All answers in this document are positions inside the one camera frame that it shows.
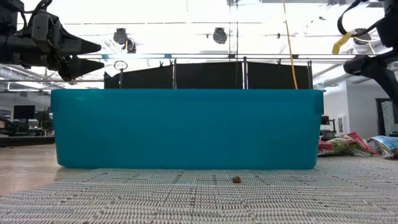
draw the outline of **black partition panel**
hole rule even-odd
[[[294,66],[297,87],[309,89],[307,66]],[[249,89],[294,89],[291,65],[248,62]]]
[[[177,88],[242,89],[242,72],[241,62],[177,64]]]
[[[105,78],[104,88],[119,88],[120,73],[111,78]],[[173,66],[149,68],[123,73],[122,88],[173,88]]]

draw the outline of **white wall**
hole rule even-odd
[[[11,111],[11,117],[14,117],[14,105],[35,105],[36,110],[44,110],[50,107],[49,96],[39,96],[36,93],[28,93],[28,98],[19,96],[19,93],[1,93],[0,110]]]
[[[348,97],[347,84],[342,81],[336,87],[328,87],[323,93],[324,115],[329,116],[330,119],[336,119],[336,130],[338,129],[337,118],[345,116],[345,133],[350,132],[349,126],[349,111],[348,111]],[[322,126],[322,129],[333,130],[332,126]]]
[[[389,98],[374,81],[351,84],[347,81],[349,127],[361,138],[378,135],[376,98]]]

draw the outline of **plastic bin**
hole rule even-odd
[[[53,90],[71,168],[311,169],[318,90]]]

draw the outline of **computer monitor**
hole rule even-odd
[[[35,106],[34,105],[15,105],[14,119],[34,119]]]

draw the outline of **metal pole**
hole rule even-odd
[[[312,78],[312,61],[307,62],[307,70],[308,70],[308,87],[310,90],[313,89],[313,78]]]
[[[302,54],[294,54],[294,62],[307,62],[308,60],[312,60],[317,63],[344,63],[347,60],[351,60],[355,55],[331,55],[331,54],[310,54],[310,55],[302,55]],[[122,58],[130,58],[130,59],[220,59],[229,61],[230,58],[228,54],[130,54],[130,55],[120,55],[120,54],[86,54],[81,55],[82,58],[85,59],[122,59]],[[245,54],[245,55],[235,55],[232,54],[233,58],[243,58],[247,57],[251,60],[262,60],[262,61],[270,61],[282,59],[282,61],[286,61],[287,63],[290,61],[290,55],[288,54]]]
[[[15,83],[15,82],[36,82],[36,83],[80,83],[80,82],[104,82],[104,80],[0,80],[0,83]]]
[[[247,90],[248,88],[248,58],[243,57],[243,89]]]
[[[113,67],[120,71],[119,75],[119,88],[123,88],[123,71],[129,67],[129,65],[124,61],[116,61]]]
[[[173,89],[177,89],[177,59],[174,59],[173,65]]]
[[[119,76],[119,88],[123,88],[123,70],[120,70],[120,76]]]

